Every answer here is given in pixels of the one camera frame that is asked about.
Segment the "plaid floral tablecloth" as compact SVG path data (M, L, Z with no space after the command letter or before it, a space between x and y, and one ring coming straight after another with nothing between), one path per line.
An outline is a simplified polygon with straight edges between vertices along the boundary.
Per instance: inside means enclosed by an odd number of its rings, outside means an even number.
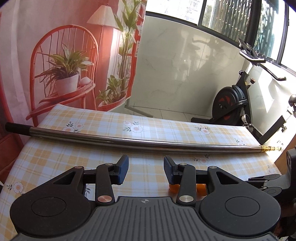
M187 123L146 118L121 113L55 106L41 121L41 128L135 140L210 145L257 146L257 140L244 127ZM103 163L115 163L129 157L129 169L115 196L168 196L169 184L163 170L164 154L131 149L80 145L30 138L16 159L1 192L1 240L16 235L10 219L15 199L64 171L80 165L94 169ZM176 163L188 163L197 169L217 166L242 180L278 173L273 152L257 154L179 154Z

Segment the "long metal rod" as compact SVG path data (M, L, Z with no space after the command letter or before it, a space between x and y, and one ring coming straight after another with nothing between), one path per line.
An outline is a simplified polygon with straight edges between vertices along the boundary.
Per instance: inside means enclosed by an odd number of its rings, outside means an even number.
M238 146L238 145L214 145L214 144L195 144L177 143L165 141L137 140L132 138L119 138L108 136L96 136L83 133L72 133L66 131L51 130L48 128L38 128L19 123L7 122L4 126L9 133L18 135L45 138L49 140L141 151L159 151L176 153L265 153L280 151L280 147L272 146Z

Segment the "orange tangerine right centre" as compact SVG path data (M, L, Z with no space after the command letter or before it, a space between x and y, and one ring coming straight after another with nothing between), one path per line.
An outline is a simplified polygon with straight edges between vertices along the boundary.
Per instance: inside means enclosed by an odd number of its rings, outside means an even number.
M207 195L207 189L206 184L196 184L197 193L199 193L201 196Z

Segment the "middle orange tangerine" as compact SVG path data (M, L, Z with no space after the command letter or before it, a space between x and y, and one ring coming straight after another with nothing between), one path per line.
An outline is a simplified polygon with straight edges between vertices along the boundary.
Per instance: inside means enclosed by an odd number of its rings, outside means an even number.
M170 190L170 192L177 194L180 190L180 185L179 184L174 184L174 185L169 184L169 190Z

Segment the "orange tangerine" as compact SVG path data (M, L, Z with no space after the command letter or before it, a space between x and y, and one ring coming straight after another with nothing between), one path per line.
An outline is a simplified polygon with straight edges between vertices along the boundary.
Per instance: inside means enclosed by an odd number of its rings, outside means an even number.
M206 184L196 184L197 193L199 193L201 196L207 195L207 189Z
M174 185L169 184L169 190L170 190L170 192L177 194L180 190L180 185L179 184L174 184Z

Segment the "printed room backdrop curtain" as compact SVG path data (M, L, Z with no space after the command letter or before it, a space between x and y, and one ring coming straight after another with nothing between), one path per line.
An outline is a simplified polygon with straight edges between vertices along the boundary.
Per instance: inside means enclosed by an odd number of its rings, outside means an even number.
M146 1L1 1L1 181L56 105L110 111L128 100Z

